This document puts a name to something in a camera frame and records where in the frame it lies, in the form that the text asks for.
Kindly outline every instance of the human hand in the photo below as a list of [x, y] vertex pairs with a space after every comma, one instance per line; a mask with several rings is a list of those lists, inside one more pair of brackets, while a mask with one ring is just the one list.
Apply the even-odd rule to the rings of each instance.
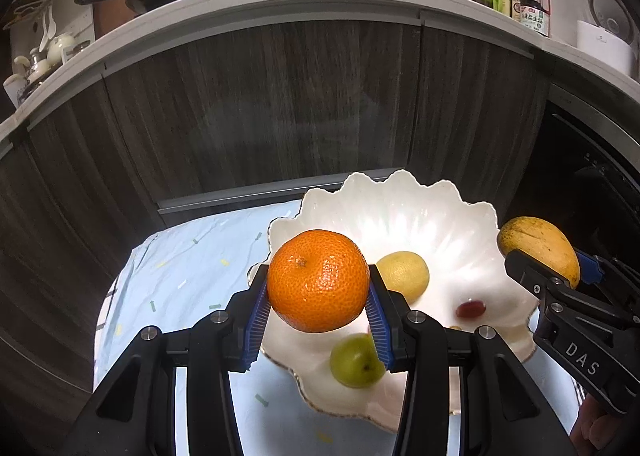
[[620, 422], [621, 418], [607, 414], [598, 401], [588, 394], [569, 435], [578, 456], [592, 456], [603, 449], [615, 435]]

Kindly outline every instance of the silver bolt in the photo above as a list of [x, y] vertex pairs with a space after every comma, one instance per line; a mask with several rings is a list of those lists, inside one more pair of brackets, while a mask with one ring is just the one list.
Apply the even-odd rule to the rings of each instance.
[[493, 339], [495, 337], [495, 330], [491, 326], [481, 326], [478, 328], [480, 337], [485, 339]]
[[407, 313], [406, 317], [414, 324], [420, 324], [421, 322], [425, 322], [427, 320], [427, 315], [420, 310], [410, 310], [409, 313]]
[[142, 328], [140, 332], [140, 337], [142, 337], [143, 341], [150, 341], [151, 339], [155, 339], [156, 335], [158, 335], [158, 328], [154, 326], [147, 326], [146, 328]]
[[221, 324], [229, 319], [229, 314], [224, 310], [216, 310], [210, 315], [209, 318], [211, 319], [211, 322]]

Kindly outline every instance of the lemon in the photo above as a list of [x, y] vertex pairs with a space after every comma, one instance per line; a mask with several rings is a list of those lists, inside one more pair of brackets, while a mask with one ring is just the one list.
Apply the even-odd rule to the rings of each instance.
[[387, 290], [400, 292], [409, 305], [417, 301], [429, 284], [429, 267], [414, 252], [388, 254], [376, 266]]

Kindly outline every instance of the mandarin orange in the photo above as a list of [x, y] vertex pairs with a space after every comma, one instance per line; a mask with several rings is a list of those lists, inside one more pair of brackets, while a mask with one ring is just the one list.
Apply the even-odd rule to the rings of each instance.
[[354, 242], [337, 232], [298, 234], [277, 250], [267, 273], [271, 307], [307, 333], [349, 324], [362, 312], [368, 292], [367, 261]]

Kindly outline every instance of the white bowl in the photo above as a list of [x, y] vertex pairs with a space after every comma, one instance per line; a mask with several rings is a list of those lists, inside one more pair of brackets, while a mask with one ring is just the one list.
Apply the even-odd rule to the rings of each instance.
[[[504, 271], [504, 258], [495, 242], [498, 226], [494, 207], [487, 202], [463, 202], [450, 181], [427, 187], [407, 171], [396, 171], [382, 182], [353, 173], [337, 192], [310, 189], [296, 217], [277, 218], [271, 223], [266, 262], [283, 243], [309, 229], [344, 234], [359, 246], [370, 264], [396, 251], [421, 255], [431, 279], [412, 308], [431, 315], [443, 326], [456, 325], [465, 331], [489, 324], [520, 360], [533, 354], [535, 344], [527, 324], [538, 300]], [[257, 266], [250, 270], [250, 280], [256, 270]], [[478, 319], [458, 319], [456, 308], [469, 299], [484, 301], [485, 313]], [[314, 409], [364, 418], [395, 432], [405, 373], [385, 373], [369, 389], [351, 389], [338, 383], [329, 369], [335, 343], [347, 335], [366, 332], [367, 327], [363, 312], [339, 330], [302, 333], [272, 310], [262, 350], [292, 373], [302, 397]], [[450, 411], [460, 412], [457, 369], [450, 371]]]

